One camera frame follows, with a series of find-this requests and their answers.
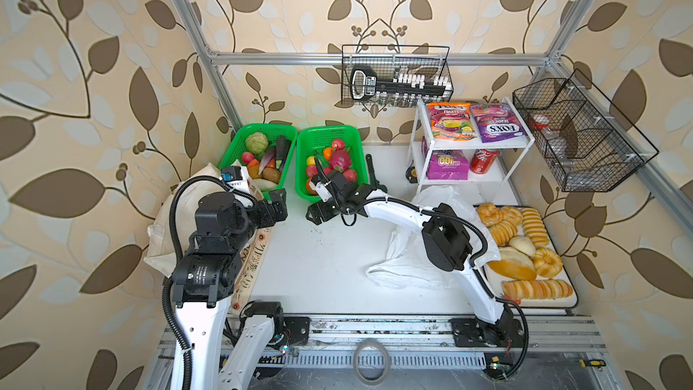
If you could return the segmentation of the purple snack packet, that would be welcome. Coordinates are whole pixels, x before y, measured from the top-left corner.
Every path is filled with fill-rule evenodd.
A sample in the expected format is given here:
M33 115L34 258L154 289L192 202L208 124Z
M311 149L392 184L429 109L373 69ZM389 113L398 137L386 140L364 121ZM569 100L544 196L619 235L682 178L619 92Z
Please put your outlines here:
M426 177L434 181L466 181L469 160L460 150L436 150L431 154Z

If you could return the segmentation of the cream floral tote bag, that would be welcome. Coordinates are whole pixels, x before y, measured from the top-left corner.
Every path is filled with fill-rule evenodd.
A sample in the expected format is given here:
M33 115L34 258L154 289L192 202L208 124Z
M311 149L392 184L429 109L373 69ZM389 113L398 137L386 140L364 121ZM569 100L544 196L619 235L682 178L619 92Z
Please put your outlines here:
M187 188L180 198L176 209L176 227L178 229L180 245L183 251L189 248L189 237L196 231L194 220L195 211L199 201L222 188L212 182L196 182ZM168 197L162 205L162 209L153 222L147 228L150 238L149 250L146 252L144 262L163 276L170 276L176 265L176 256L171 240L169 213L173 198ZM241 250L241 268L236 277L235 290L232 295L230 313L238 316L241 310L251 302L251 295L259 278L260 269L265 261L265 252L268 248L273 230L259 229L254 234L253 240L248 242Z

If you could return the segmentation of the red cola can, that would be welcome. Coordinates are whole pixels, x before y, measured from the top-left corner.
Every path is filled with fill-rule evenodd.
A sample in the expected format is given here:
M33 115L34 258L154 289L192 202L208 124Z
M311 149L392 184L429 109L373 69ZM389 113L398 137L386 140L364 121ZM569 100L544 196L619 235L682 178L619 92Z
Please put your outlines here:
M469 171L477 175L487 174L493 166L500 152L485 148L476 149L471 159Z

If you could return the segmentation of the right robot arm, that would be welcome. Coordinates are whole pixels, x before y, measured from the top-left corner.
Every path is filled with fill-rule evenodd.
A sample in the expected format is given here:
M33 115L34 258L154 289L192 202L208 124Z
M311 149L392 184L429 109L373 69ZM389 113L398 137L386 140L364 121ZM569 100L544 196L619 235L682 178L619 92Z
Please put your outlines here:
M480 259L489 243L480 228L460 218L446 203L421 207L388 195L372 185L357 185L343 174L313 176L308 188L319 196L306 219L319 225L335 216L379 218L422 234L429 261L451 273L460 284L476 316L468 338L489 347L507 347L514 329L512 303L494 294L482 272Z

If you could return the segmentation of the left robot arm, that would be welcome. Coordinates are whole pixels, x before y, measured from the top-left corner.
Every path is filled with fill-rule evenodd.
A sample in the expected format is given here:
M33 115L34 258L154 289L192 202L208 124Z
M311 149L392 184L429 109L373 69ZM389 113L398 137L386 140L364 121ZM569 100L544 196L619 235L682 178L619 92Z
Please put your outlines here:
M195 204L195 229L182 247L177 229L184 193L199 182L215 185ZM239 330L226 360L222 341L242 269L241 251L261 229L286 220L286 192L252 195L236 168L218 176L192 177L173 194L169 231L175 267L162 289L162 309L177 342L173 389L246 389L266 348L285 355L309 340L310 318L284 315L278 302L252 301L242 307Z

